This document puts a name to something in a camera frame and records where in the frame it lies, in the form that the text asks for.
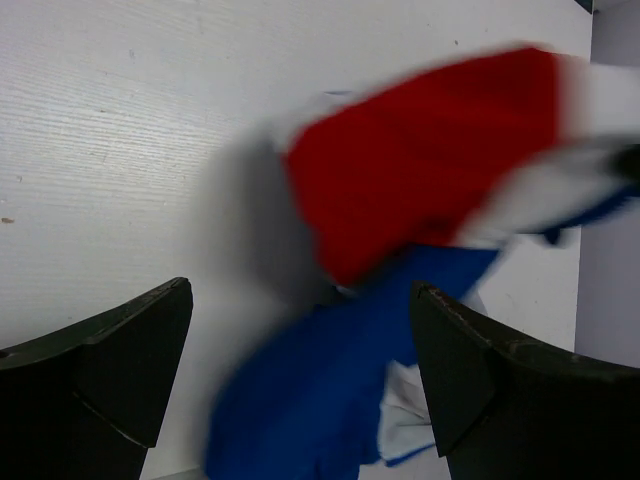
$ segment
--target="white cloth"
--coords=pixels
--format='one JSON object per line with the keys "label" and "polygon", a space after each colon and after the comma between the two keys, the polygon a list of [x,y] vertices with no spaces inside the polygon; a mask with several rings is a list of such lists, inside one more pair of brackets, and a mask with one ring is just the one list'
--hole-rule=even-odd
{"label": "white cloth", "polygon": [[[477,293],[469,295],[464,304],[482,315],[487,314]],[[380,403],[380,457],[385,462],[400,460],[435,443],[418,365],[406,367],[391,362]]]}

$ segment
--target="blue cloth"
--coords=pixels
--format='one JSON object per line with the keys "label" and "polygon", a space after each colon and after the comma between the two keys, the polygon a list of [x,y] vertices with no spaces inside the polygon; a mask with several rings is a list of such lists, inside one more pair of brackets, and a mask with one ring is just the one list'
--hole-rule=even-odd
{"label": "blue cloth", "polygon": [[223,390],[211,421],[211,480],[356,480],[380,457],[386,368],[417,362],[412,282],[461,299],[497,251],[415,246],[358,298],[318,307],[259,350]]}

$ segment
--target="white wood grain surface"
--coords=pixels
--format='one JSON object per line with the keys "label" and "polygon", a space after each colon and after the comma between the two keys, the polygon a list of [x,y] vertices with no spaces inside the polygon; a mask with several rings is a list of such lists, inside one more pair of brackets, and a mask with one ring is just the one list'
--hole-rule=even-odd
{"label": "white wood grain surface", "polygon": [[[0,348],[189,277],[144,477],[195,467],[220,381],[320,283],[249,128],[505,41],[588,56],[590,31],[572,0],[1,0]],[[483,286],[489,312],[571,347],[578,255],[525,242]]]}

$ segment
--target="red fabric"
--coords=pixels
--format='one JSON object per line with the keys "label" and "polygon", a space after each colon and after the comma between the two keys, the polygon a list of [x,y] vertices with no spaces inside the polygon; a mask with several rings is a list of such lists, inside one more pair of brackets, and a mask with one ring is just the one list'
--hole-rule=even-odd
{"label": "red fabric", "polygon": [[308,127],[286,166],[322,266],[358,281],[410,243],[448,245],[491,189],[557,142],[554,55],[422,73]]}

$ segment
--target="tricolor cloth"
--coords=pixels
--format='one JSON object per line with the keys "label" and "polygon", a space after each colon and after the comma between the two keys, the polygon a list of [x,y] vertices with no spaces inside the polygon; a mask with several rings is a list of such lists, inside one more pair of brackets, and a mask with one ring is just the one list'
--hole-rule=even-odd
{"label": "tricolor cloth", "polygon": [[635,70],[522,48],[275,122],[319,263],[361,288],[239,370],[212,416],[209,477],[355,480],[432,445],[424,408],[405,408],[412,432],[387,415],[414,391],[411,283],[463,299],[516,234],[555,244],[637,196],[639,107]]}

